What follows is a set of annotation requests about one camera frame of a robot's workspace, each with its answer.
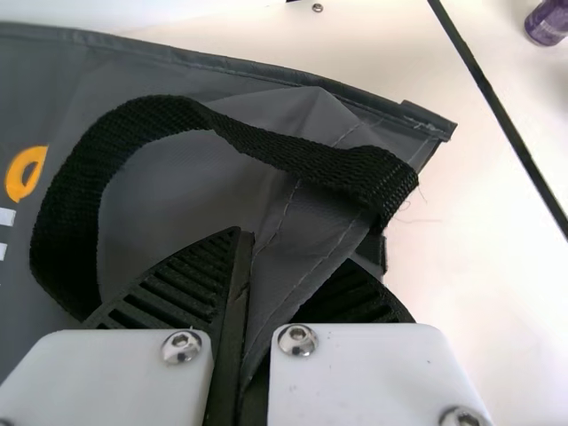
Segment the black cable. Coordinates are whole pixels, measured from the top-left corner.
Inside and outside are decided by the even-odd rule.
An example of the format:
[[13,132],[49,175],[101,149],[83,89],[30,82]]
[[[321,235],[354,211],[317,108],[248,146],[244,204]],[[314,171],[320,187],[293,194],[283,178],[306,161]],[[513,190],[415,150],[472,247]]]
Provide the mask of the black cable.
[[483,96],[489,104],[489,107],[493,110],[493,114],[497,118],[497,121],[503,129],[505,136],[507,136],[509,143],[515,150],[518,159],[523,164],[523,167],[531,178],[532,183],[534,184],[534,186],[536,186],[540,197],[547,205],[548,211],[550,211],[550,214],[555,219],[556,224],[560,228],[560,231],[562,231],[564,237],[568,241],[568,218],[566,218],[566,214],[562,210],[562,207],[560,206],[560,203],[558,202],[554,194],[552,194],[550,187],[540,173],[540,170],[534,162],[531,153],[526,147],[523,138],[521,138],[521,135],[519,135],[517,128],[509,118],[509,115],[507,114],[507,111],[503,107],[502,103],[499,101],[499,98],[495,94],[493,87],[487,80],[487,77],[485,77],[483,71],[481,70],[481,67],[474,58],[473,53],[471,53],[469,46],[463,40],[452,20],[450,20],[446,9],[444,9],[444,6],[440,3],[440,1],[428,0],[428,3],[430,4],[432,11],[436,13],[440,24],[444,28],[448,37],[450,37],[450,40],[454,44],[455,49],[460,54],[461,59],[465,63],[466,67],[471,73],[471,76],[481,90],[481,93],[483,93]]

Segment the black webbing strap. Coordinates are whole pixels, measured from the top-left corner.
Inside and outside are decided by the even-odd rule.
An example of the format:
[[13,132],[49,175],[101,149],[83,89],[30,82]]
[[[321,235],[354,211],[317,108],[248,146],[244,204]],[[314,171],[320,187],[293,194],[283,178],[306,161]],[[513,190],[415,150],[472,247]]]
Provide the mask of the black webbing strap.
[[242,154],[349,197],[376,212],[382,227],[418,184],[410,166],[375,146],[342,150],[280,135],[185,97],[133,99],[85,132],[52,180],[35,222],[29,254],[32,273],[79,320],[101,303],[97,241],[105,187],[140,147],[189,130],[214,130]]

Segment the gray fabric bag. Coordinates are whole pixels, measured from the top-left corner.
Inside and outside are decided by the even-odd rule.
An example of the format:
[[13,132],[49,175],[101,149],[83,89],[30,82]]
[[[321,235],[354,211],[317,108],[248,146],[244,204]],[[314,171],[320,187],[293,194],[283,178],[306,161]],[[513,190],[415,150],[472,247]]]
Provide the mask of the gray fabric bag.
[[[410,102],[291,69],[15,24],[0,25],[0,93],[0,381],[41,336],[80,327],[36,282],[29,247],[54,176],[106,112],[146,95],[181,95],[281,135],[343,150],[377,146],[416,171],[455,128]],[[354,251],[375,216],[239,154],[213,131],[179,133],[138,149],[102,194],[100,298],[112,299],[144,270],[212,233],[235,225],[254,233],[242,372],[249,377],[273,330],[345,259],[361,261]],[[380,268],[366,267],[381,278]]]

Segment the stitched seam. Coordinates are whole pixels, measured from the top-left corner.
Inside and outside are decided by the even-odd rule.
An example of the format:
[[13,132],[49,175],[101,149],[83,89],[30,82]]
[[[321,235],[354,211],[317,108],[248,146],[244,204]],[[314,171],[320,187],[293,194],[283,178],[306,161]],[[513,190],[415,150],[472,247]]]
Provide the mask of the stitched seam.
[[276,231],[274,231],[274,233],[272,234],[272,237],[270,237],[270,239],[266,242],[266,244],[263,245],[263,247],[259,248],[257,253],[255,254],[255,256],[253,257],[250,265],[252,267],[252,265],[254,264],[256,257],[260,254],[261,251],[263,251],[264,249],[266,249],[271,242],[276,238],[276,235],[278,234],[278,232],[280,231],[280,228],[282,227],[282,223],[284,222],[284,217],[286,217],[286,214],[288,213],[288,207],[290,206],[290,203],[292,202],[292,198],[294,198],[294,194],[296,193],[296,189],[298,189],[298,187],[300,186],[300,179],[298,179],[296,181],[296,186],[294,186],[294,189],[292,190],[292,193],[290,194],[290,197],[288,198],[288,202],[286,203],[286,206],[284,206],[284,210],[282,212],[282,218],[280,219],[278,226],[276,227]]
[[[331,145],[331,147],[335,147],[337,145],[339,145],[345,138],[347,138],[347,136],[349,136],[350,134],[352,134],[353,131],[355,131],[363,122],[357,122],[354,126],[352,126],[351,128],[349,128],[342,136],[340,136],[337,141],[335,143],[333,143]],[[300,187],[300,183],[301,181],[298,179],[298,181],[296,182],[296,186],[294,186],[294,190],[292,191],[292,194],[290,194],[290,198],[288,198],[288,202],[286,203],[286,206],[284,206],[284,211],[282,213],[282,218],[280,219],[278,226],[276,227],[276,231],[274,231],[274,234],[272,235],[272,237],[270,237],[270,239],[268,240],[268,242],[266,242],[266,244],[263,245],[263,247],[261,247],[257,253],[254,255],[252,261],[251,261],[251,267],[253,265],[253,263],[256,260],[256,257],[260,254],[261,251],[263,251],[264,249],[266,249],[268,246],[270,246],[270,244],[272,243],[272,241],[274,241],[274,239],[276,238],[276,235],[278,235],[278,233],[280,232],[280,229],[282,228],[282,224],[284,223],[284,218],[286,217],[287,213],[288,213],[288,207],[290,207],[290,203],[292,202],[292,199],[294,198],[294,194],[296,193],[296,189],[298,189]]]
[[[268,316],[268,319],[264,322],[265,324],[268,324],[271,320],[271,318],[274,316],[274,314],[276,313],[276,311],[278,310],[278,308],[280,306],[282,306],[293,294],[294,292],[302,285],[302,283],[316,270],[318,269],[318,267],[325,261],[328,260],[331,255],[334,254],[334,252],[337,250],[337,248],[339,247],[339,245],[343,242],[343,240],[345,239],[345,236],[347,235],[347,233],[351,230],[351,228],[353,227],[353,224],[355,223],[355,221],[357,221],[357,219],[360,218],[361,214],[363,213],[363,210],[360,209],[359,213],[357,214],[357,216],[355,216],[351,222],[349,223],[349,226],[347,227],[347,229],[343,232],[342,236],[339,238],[339,241],[334,245],[334,247],[329,251],[329,253],[327,253],[327,256],[322,257],[320,259],[320,261],[318,263],[316,263],[311,269],[310,271],[308,271],[297,283],[296,285],[289,291],[288,295],[286,296],[286,298],[284,299],[284,301],[278,306],[276,307],[271,314]],[[255,346],[256,341],[258,340],[258,337],[262,334],[264,327],[262,327],[258,333],[256,333],[255,336],[255,340],[252,341],[252,344],[250,345],[250,348],[248,349],[248,351],[245,353],[244,358],[246,358],[250,352],[252,351],[252,348]]]

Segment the orange logo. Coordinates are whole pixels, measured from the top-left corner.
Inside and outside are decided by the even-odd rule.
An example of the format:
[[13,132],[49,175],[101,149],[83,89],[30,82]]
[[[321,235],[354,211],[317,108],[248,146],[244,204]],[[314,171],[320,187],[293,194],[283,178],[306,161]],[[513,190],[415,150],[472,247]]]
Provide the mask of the orange logo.
[[[8,196],[15,202],[20,202],[36,189],[37,181],[42,174],[43,162],[47,155],[47,146],[32,146],[25,149],[12,160],[6,173],[4,185]],[[34,164],[31,174],[26,182],[23,181],[24,171],[30,164]]]

